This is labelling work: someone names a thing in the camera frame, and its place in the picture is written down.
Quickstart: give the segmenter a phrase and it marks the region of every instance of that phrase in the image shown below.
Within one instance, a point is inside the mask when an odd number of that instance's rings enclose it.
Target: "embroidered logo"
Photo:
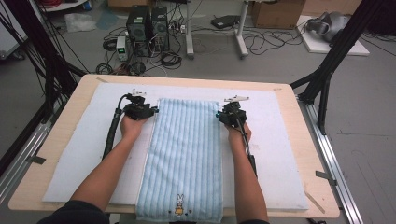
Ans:
[[[177,206],[176,206],[175,214],[179,217],[183,215],[183,198],[184,198],[184,194],[177,195]]]

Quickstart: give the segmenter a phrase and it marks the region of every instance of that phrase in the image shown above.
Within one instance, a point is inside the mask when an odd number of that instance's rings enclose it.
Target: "towel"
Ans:
[[[161,99],[137,220],[221,222],[219,103]]]

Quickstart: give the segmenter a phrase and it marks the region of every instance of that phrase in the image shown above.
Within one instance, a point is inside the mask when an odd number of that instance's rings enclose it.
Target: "wooden board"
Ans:
[[[160,78],[160,77],[117,77],[85,76],[52,128],[49,137],[38,152],[46,158],[43,165],[32,164],[16,189],[8,206],[16,210],[54,211],[63,203],[43,203],[42,198],[55,171],[57,161],[76,129],[85,108],[89,104],[99,83],[137,83],[162,86],[229,88],[239,90],[272,91],[278,100],[285,121],[290,145],[296,159],[309,209],[303,212],[274,212],[271,217],[338,217],[338,205],[326,179],[315,176],[315,171],[323,172],[315,146],[306,127],[300,107],[291,87],[287,84],[254,83],[221,80]],[[132,205],[114,205],[107,208],[110,213],[133,213]],[[224,216],[233,216],[233,208],[225,208]]]

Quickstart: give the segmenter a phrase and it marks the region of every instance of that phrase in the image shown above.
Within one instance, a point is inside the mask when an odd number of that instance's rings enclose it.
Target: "cardboard box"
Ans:
[[[319,17],[325,11],[338,11],[352,15],[360,3],[361,0],[306,0],[302,14]]]
[[[303,11],[305,0],[278,0],[255,3],[252,12],[257,28],[293,29]]]
[[[107,0],[108,6],[112,9],[130,11],[133,5],[151,6],[151,0]]]

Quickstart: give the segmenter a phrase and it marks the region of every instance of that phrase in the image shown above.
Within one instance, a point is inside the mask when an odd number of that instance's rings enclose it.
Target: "sleeve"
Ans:
[[[264,220],[252,219],[252,220],[241,222],[239,224],[270,224],[270,223],[267,221],[264,221]]]
[[[69,201],[37,224],[109,224],[108,216],[99,208],[82,201]]]

